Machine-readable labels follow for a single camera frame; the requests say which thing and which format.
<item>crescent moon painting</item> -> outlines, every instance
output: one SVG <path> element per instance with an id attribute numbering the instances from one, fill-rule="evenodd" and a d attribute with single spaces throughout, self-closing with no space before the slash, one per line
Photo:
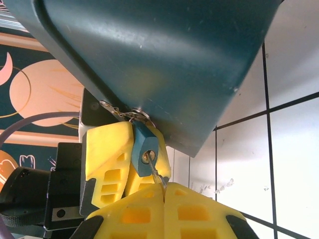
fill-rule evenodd
<path id="1" fill-rule="evenodd" d="M 7 82 L 12 74 L 13 63 L 10 53 L 6 53 L 6 61 L 5 64 L 0 69 L 0 86 Z"/>

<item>screw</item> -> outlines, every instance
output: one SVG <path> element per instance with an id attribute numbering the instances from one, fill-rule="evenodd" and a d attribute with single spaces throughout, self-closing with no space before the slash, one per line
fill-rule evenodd
<path id="1" fill-rule="evenodd" d="M 111 105 L 106 103 L 105 101 L 100 101 L 100 105 L 110 107 Z"/>
<path id="2" fill-rule="evenodd" d="M 99 104 L 97 102 L 91 103 L 90 108 L 96 111 L 99 108 Z"/>
<path id="3" fill-rule="evenodd" d="M 81 160 L 80 159 L 75 159 L 74 161 L 73 161 L 73 165 L 74 166 L 79 166 L 81 164 Z"/>
<path id="4" fill-rule="evenodd" d="M 151 160 L 152 160 L 152 161 L 155 159 L 155 152 L 154 152 L 154 151 L 152 151 L 152 150 L 146 151 L 146 152 L 143 153 L 143 155 L 142 155 L 142 162 L 145 163 L 145 164 L 148 164 L 148 163 L 149 163 L 148 153 L 150 153 L 150 156 L 151 156 Z"/>
<path id="5" fill-rule="evenodd" d="M 58 218 L 62 218 L 65 216 L 65 211 L 63 209 L 60 209 L 57 213 L 56 213 Z"/>

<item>white tile wall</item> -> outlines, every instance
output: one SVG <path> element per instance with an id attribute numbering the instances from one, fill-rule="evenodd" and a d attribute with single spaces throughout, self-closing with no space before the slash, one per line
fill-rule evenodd
<path id="1" fill-rule="evenodd" d="M 270 109 L 318 94 L 319 0 L 285 0 L 265 50 Z M 260 51 L 218 126 L 267 110 L 264 80 Z M 174 181 L 187 185 L 189 170 L 190 187 L 214 198 L 217 151 L 217 201 L 259 218 L 248 223 L 260 239 L 319 239 L 319 97 L 309 99 L 269 111 L 269 125 L 264 114 L 218 129 L 217 148 L 213 132 L 190 168 L 187 156 L 176 151 Z M 273 208 L 277 224 L 268 227 Z"/>
<path id="2" fill-rule="evenodd" d="M 263 56 L 259 50 L 242 86 L 226 109 L 217 126 L 266 110 Z"/>
<path id="3" fill-rule="evenodd" d="M 189 187 L 215 199 L 215 132 L 212 132 L 195 158 L 190 159 Z"/>
<path id="4" fill-rule="evenodd" d="M 278 239 L 293 239 L 293 238 L 286 234 L 278 233 Z"/>
<path id="5" fill-rule="evenodd" d="M 217 131 L 217 188 L 222 187 L 219 202 L 272 222 L 266 116 Z"/>
<path id="6" fill-rule="evenodd" d="M 175 150 L 173 182 L 185 187 L 189 184 L 189 156 Z"/>
<path id="7" fill-rule="evenodd" d="M 173 182 L 173 178 L 174 178 L 174 154 L 175 154 L 175 149 L 167 146 L 166 147 L 167 150 L 167 155 L 168 155 L 168 159 L 169 159 L 169 165 L 170 165 L 170 171 L 171 171 L 171 176 L 169 181 Z"/>
<path id="8" fill-rule="evenodd" d="M 319 91 L 318 42 L 319 1 L 285 0 L 265 40 L 270 107 Z"/>
<path id="9" fill-rule="evenodd" d="M 271 126 L 277 223 L 319 238 L 319 99 L 271 113 Z"/>
<path id="10" fill-rule="evenodd" d="M 254 230 L 254 232 L 257 234 L 259 239 L 274 239 L 274 230 L 261 225 L 260 223 L 257 223 L 255 221 L 252 221 L 250 219 L 247 219 L 248 224 L 250 227 Z"/>

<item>painted planet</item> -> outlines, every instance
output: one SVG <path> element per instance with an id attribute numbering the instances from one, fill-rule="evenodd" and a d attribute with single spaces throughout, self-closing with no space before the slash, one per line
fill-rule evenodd
<path id="1" fill-rule="evenodd" d="M 34 63 L 16 74 L 10 86 L 10 100 L 23 117 L 49 112 L 79 112 L 83 86 L 57 60 Z M 72 118 L 44 119 L 38 126 L 55 126 Z"/>

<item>black tile grout line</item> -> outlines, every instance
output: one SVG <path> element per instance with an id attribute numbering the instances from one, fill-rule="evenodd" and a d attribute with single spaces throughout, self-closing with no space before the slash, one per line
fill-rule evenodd
<path id="1" fill-rule="evenodd" d="M 260 219 L 260 218 L 254 217 L 254 216 L 249 215 L 249 214 L 247 214 L 247 213 L 243 213 L 243 212 L 240 212 L 240 213 L 241 213 L 245 218 L 248 218 L 248 219 L 250 219 L 250 220 L 252 220 L 252 221 L 255 221 L 255 222 L 257 222 L 257 223 L 259 223 L 259 224 L 261 224 L 261 225 L 267 226 L 267 227 L 269 227 L 269 228 L 271 228 L 271 229 L 274 229 L 274 227 L 275 227 L 275 225 L 272 224 L 272 223 L 270 223 L 270 222 L 267 222 L 267 221 L 262 220 L 262 219 Z"/>
<path id="2" fill-rule="evenodd" d="M 319 92 L 316 92 L 316 93 L 313 93 L 311 95 L 307 95 L 305 97 L 301 97 L 299 99 L 290 101 L 288 103 L 284 103 L 282 105 L 273 107 L 273 108 L 269 109 L 269 112 L 272 113 L 272 112 L 275 112 L 275 111 L 279 111 L 279 110 L 282 110 L 284 108 L 287 108 L 287 107 L 290 107 L 290 106 L 294 106 L 294 105 L 297 105 L 297 104 L 300 104 L 300 103 L 303 103 L 303 102 L 306 102 L 306 101 L 310 101 L 310 100 L 313 100 L 313 99 L 318 98 L 318 97 L 319 97 Z"/>
<path id="3" fill-rule="evenodd" d="M 274 162 L 273 162 L 273 145 L 272 145 L 271 125 L 270 125 L 268 77 L 267 77 L 265 43 L 263 43 L 262 52 L 263 52 L 263 67 L 264 67 L 264 80 L 265 80 L 265 96 L 266 96 L 266 111 L 267 111 L 266 116 L 267 116 L 267 130 L 268 130 L 269 167 L 270 167 L 271 198 L 272 198 L 272 208 L 273 208 L 273 222 L 274 222 L 274 226 L 277 226 L 275 179 L 274 179 Z M 274 239 L 278 239 L 277 228 L 274 229 Z"/>
<path id="4" fill-rule="evenodd" d="M 174 182 L 174 172 L 175 172 L 175 149 L 174 149 L 174 157 L 173 157 L 173 182 Z"/>
<path id="5" fill-rule="evenodd" d="M 273 108 L 270 108 L 269 112 L 272 113 L 272 112 L 275 112 L 275 111 L 283 110 L 283 109 L 288 108 L 290 106 L 295 106 L 295 105 L 298 105 L 300 103 L 307 102 L 307 101 L 310 101 L 310 100 L 313 100 L 313 99 L 316 99 L 316 98 L 319 98 L 319 92 L 316 92 L 316 93 L 301 97 L 299 99 L 284 103 L 284 104 L 279 105 L 279 106 L 275 106 Z M 253 114 L 253 115 L 250 115 L 250 116 L 235 120 L 235 121 L 230 122 L 230 123 L 223 124 L 221 126 L 218 126 L 213 131 L 216 131 L 216 130 L 219 130 L 219 129 L 222 129 L 222 128 L 226 128 L 226 127 L 229 127 L 229 126 L 232 126 L 234 124 L 238 124 L 238 123 L 241 123 L 241 122 L 244 122 L 244 121 L 247 121 L 247 120 L 251 120 L 251 119 L 254 119 L 256 117 L 263 116 L 263 115 L 266 115 L 266 114 L 267 114 L 267 110 L 261 111 L 259 113 L 256 113 L 256 114 Z"/>
<path id="6" fill-rule="evenodd" d="M 189 188 L 189 179 L 190 179 L 190 156 L 188 157 L 188 188 Z"/>
<path id="7" fill-rule="evenodd" d="M 291 230 L 288 230 L 288 229 L 285 229 L 285 228 L 282 228 L 280 226 L 276 226 L 277 228 L 277 231 L 283 233 L 283 234 L 286 234 L 292 238 L 296 238 L 296 239 L 310 239 L 306 236 L 303 236 L 303 235 L 300 235 L 298 233 L 295 233 L 295 232 L 292 232 Z"/>
<path id="8" fill-rule="evenodd" d="M 275 226 L 274 224 L 272 224 L 272 223 L 270 223 L 270 222 L 267 222 L 267 221 L 262 220 L 262 219 L 260 219 L 260 218 L 254 217 L 254 216 L 249 215 L 249 214 L 247 214 L 247 213 L 243 213 L 243 212 L 240 212 L 240 213 L 241 213 L 245 218 L 248 218 L 248 219 L 250 219 L 250 220 L 252 220 L 252 221 L 254 221 L 254 222 L 257 222 L 257 223 L 259 223 L 259 224 L 261 224 L 261 225 L 264 225 L 264 226 L 266 226 L 266 227 L 269 227 L 269 228 L 271 228 L 271 229 L 275 229 L 275 228 L 276 228 L 277 231 L 279 231 L 279 232 L 281 232 L 281 233 L 283 233 L 283 234 L 286 234 L 286 235 L 288 235 L 288 236 L 290 236 L 290 237 L 293 237 L 293 238 L 296 238 L 296 239 L 310 239 L 310 238 L 308 238 L 308 237 L 306 237 L 306 236 L 303 236 L 303 235 L 300 235 L 300 234 L 298 234 L 298 233 L 292 232 L 291 230 L 282 228 L 282 227 L 280 227 L 280 226 Z"/>
<path id="9" fill-rule="evenodd" d="M 247 121 L 247 120 L 251 120 L 253 118 L 256 118 L 256 117 L 259 117 L 259 116 L 263 116 L 267 113 L 267 111 L 261 111 L 259 113 L 256 113 L 256 114 L 253 114 L 251 116 L 247 116 L 247 117 L 244 117 L 242 119 L 238 119 L 238 120 L 235 120 L 233 122 L 230 122 L 230 123 L 227 123 L 227 124 L 224 124 L 224 125 L 221 125 L 219 127 L 216 127 L 216 130 L 219 130 L 219 129 L 222 129 L 222 128 L 226 128 L 226 127 L 229 127 L 229 126 L 232 126 L 234 124 L 238 124 L 238 123 L 241 123 L 241 122 L 244 122 L 244 121 Z"/>
<path id="10" fill-rule="evenodd" d="M 217 131 L 215 131 L 215 192 L 217 191 Z"/>

